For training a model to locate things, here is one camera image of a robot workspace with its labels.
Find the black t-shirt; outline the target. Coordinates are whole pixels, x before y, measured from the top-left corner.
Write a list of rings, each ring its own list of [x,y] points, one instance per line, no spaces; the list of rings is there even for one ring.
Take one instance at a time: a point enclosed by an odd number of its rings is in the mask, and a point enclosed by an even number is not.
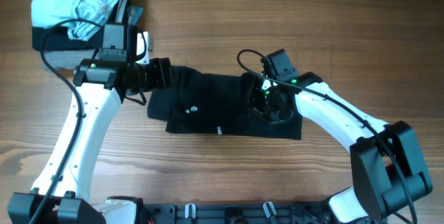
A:
[[[173,75],[173,86],[153,91],[147,108],[148,118],[166,121],[167,132],[295,140],[302,137],[300,114],[284,123],[270,123],[248,109],[247,89],[254,79],[251,74],[204,74],[174,66]]]

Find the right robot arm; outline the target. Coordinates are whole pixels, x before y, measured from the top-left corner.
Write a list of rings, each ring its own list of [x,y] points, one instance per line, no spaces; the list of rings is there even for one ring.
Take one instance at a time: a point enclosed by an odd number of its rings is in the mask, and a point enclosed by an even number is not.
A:
[[[414,203],[432,192],[432,179],[413,128],[376,119],[338,96],[322,78],[299,74],[280,49],[259,55],[262,72],[249,69],[255,84],[248,107],[269,123],[298,114],[312,120],[344,147],[352,186],[323,201],[320,223],[383,223],[390,215],[417,223]]]

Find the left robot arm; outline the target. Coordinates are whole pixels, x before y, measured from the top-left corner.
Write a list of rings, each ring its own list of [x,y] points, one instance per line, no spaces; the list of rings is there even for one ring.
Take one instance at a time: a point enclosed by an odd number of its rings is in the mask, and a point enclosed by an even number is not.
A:
[[[71,108],[49,161],[29,193],[14,193],[8,204],[13,223],[150,223],[141,198],[113,196],[91,205],[94,166],[107,129],[127,92],[143,94],[173,84],[171,63],[155,58],[139,63],[138,27],[103,27],[103,46],[84,59],[67,82]]]

